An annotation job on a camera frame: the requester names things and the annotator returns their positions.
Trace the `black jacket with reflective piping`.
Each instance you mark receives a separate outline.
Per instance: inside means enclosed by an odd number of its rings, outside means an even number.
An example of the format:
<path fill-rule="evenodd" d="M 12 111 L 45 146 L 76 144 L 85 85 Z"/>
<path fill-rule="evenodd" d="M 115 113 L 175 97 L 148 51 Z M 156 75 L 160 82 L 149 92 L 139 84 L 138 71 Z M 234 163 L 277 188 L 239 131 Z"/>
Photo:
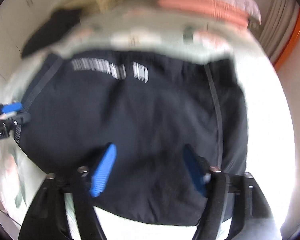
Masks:
<path fill-rule="evenodd" d="M 190 145 L 241 175 L 247 110 L 233 62 L 196 64 L 144 51 L 47 56 L 22 98 L 15 140 L 44 172 L 70 174 L 112 143 L 117 156 L 95 206 L 148 224 L 193 226 L 206 205 L 183 161 Z"/>

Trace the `black garment on bed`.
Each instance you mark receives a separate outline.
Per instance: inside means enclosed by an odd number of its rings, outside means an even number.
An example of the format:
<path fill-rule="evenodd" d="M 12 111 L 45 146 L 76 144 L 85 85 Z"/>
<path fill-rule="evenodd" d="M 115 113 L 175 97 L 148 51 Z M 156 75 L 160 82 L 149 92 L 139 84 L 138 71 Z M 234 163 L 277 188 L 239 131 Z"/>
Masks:
<path fill-rule="evenodd" d="M 59 41 L 79 23 L 81 12 L 81 9 L 59 9 L 55 11 L 26 41 L 21 51 L 21 58 L 23 59 Z"/>

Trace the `bed with floral quilt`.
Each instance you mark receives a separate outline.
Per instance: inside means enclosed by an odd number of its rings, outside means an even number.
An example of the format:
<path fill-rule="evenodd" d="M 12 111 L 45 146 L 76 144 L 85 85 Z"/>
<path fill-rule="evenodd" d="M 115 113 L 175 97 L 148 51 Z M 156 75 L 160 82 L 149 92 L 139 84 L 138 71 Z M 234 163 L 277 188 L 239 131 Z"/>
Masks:
<path fill-rule="evenodd" d="M 294 130 L 288 102 L 275 70 L 249 31 L 228 23 L 157 9 L 151 0 L 127 0 L 113 11 L 81 20 L 63 38 L 25 59 L 12 38 L 27 41 L 35 30 L 21 0 L 0 6 L 0 102 L 21 99 L 49 52 L 71 56 L 110 44 L 207 63 L 230 58 L 243 90 L 248 117 L 247 171 L 271 208 L 275 236 L 287 215 L 295 187 Z"/>

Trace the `orange curtain strip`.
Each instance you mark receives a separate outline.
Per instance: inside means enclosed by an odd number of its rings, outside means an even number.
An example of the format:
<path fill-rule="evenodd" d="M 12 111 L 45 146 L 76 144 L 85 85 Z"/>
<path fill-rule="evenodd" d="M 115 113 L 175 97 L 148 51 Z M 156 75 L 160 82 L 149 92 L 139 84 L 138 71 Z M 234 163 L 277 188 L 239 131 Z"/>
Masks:
<path fill-rule="evenodd" d="M 274 69 L 276 72 L 279 71 L 281 66 L 289 58 L 289 56 L 293 52 L 299 39 L 300 39 L 300 9 L 299 9 L 298 18 L 296 20 L 293 32 L 292 32 L 288 42 L 284 46 L 283 50 L 281 51 L 279 58 L 276 60 L 276 62 L 274 64 Z"/>

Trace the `salmon pink pillow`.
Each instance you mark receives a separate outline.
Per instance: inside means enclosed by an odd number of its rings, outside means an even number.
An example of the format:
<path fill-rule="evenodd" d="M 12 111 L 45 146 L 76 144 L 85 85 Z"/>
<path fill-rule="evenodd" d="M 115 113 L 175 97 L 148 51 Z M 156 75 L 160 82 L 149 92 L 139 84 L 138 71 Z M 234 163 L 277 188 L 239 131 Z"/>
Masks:
<path fill-rule="evenodd" d="M 248 27 L 249 14 L 221 0 L 158 0 L 158 5 L 206 15 L 244 29 Z"/>

